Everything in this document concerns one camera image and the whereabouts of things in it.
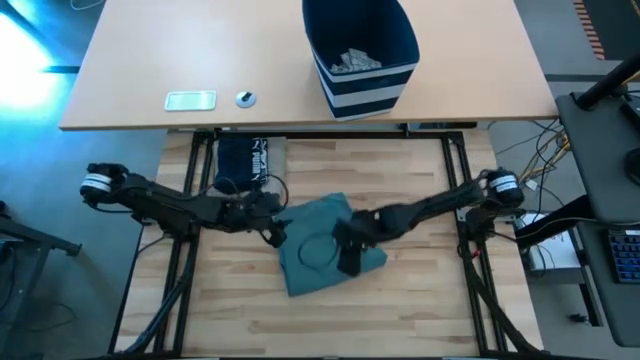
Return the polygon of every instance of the blue light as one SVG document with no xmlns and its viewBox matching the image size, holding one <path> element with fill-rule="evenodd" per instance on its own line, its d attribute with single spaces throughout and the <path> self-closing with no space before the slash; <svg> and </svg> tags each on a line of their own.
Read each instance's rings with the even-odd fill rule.
<svg viewBox="0 0 640 360">
<path fill-rule="evenodd" d="M 10 18 L 0 14 L 0 105 L 30 108 L 45 104 L 57 79 L 40 70 L 51 65 L 48 52 Z"/>
</svg>

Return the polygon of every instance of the plywood surface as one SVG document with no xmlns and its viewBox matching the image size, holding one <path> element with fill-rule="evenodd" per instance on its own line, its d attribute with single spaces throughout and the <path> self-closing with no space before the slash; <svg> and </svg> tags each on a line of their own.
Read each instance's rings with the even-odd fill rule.
<svg viewBox="0 0 640 360">
<path fill-rule="evenodd" d="M 486 133 L 465 137 L 474 174 L 494 168 Z M 182 188 L 189 141 L 169 135 L 160 183 Z M 287 166 L 292 204 L 344 192 L 352 207 L 372 208 L 447 189 L 439 140 L 289 140 Z M 148 229 L 142 244 L 158 235 Z M 453 215 L 445 214 L 385 244 L 383 268 L 289 298 L 277 253 L 257 234 L 203 231 L 184 355 L 477 355 L 456 244 Z M 160 243 L 138 258 L 117 348 L 131 344 L 157 310 L 170 245 Z M 517 247 L 502 239 L 488 247 L 501 305 L 540 346 Z"/>
<path fill-rule="evenodd" d="M 401 0 L 421 60 L 386 115 L 359 123 L 533 120 L 557 110 L 513 0 Z M 215 90 L 212 112 L 164 111 L 171 91 Z M 235 105 L 252 91 L 250 109 Z M 300 0 L 110 0 L 63 129 L 335 123 Z"/>
</svg>

